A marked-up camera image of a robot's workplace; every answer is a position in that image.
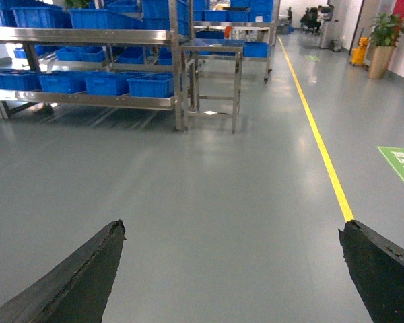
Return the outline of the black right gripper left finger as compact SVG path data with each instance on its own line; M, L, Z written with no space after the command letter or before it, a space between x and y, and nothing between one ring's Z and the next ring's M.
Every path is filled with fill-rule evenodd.
M118 271L125 226L112 221L0 307L0 322L101 322Z

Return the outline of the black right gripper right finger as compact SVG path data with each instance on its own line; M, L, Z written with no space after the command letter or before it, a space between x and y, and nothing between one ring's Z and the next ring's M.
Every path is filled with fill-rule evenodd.
M404 249L356 220L346 222L339 241L372 321L404 322Z

